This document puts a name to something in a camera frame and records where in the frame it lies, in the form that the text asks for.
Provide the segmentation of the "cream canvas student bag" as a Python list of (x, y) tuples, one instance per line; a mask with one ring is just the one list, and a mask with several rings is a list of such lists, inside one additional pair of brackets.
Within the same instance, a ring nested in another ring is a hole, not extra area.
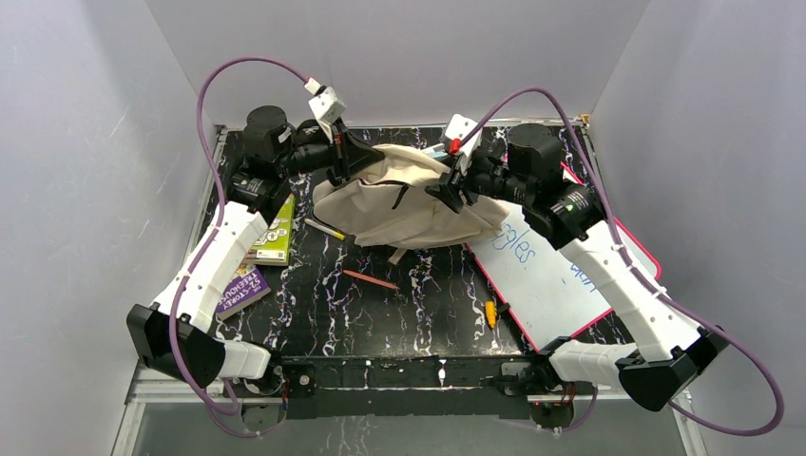
[(422, 250), (488, 240), (498, 236), (509, 210), (481, 197), (453, 212), (426, 193), (449, 168), (424, 151), (397, 144), (375, 147), (383, 160), (334, 186), (313, 191), (315, 218), (354, 238), (362, 247)]

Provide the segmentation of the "green treehouse book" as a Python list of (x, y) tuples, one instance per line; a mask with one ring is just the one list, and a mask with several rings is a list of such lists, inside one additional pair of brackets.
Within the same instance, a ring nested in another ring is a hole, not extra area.
[(244, 257), (246, 264), (285, 267), (290, 261), (296, 197), (291, 194)]

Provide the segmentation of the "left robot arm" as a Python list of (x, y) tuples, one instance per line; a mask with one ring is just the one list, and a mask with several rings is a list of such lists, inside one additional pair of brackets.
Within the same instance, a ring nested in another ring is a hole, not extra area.
[(289, 197), (292, 177), (323, 169), (330, 183), (341, 184), (383, 161), (383, 153), (343, 121), (336, 121), (333, 132), (327, 137), (315, 120), (293, 127), (274, 105), (248, 114), (241, 146), (221, 176), (221, 205), (203, 239), (166, 288), (127, 315), (143, 364), (201, 389), (217, 379), (239, 378), (261, 395), (279, 391), (284, 371), (271, 350), (220, 340), (209, 330), (248, 250)]

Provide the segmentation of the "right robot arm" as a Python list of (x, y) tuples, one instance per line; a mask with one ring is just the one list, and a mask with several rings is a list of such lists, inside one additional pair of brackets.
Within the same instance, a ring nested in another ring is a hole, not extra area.
[[(443, 134), (448, 171), (432, 194), (451, 209), (498, 202), (496, 236), (471, 249), (524, 333), (540, 345), (529, 369), (548, 393), (586, 382), (625, 392), (644, 409), (664, 408), (726, 347), (724, 337), (674, 309), (609, 217), (600, 196), (565, 168), (564, 147), (546, 126), (510, 128), (502, 157), (480, 149), (476, 122), (455, 117)], [(552, 337), (551, 304), (592, 316), (617, 315), (632, 336), (623, 345)]]

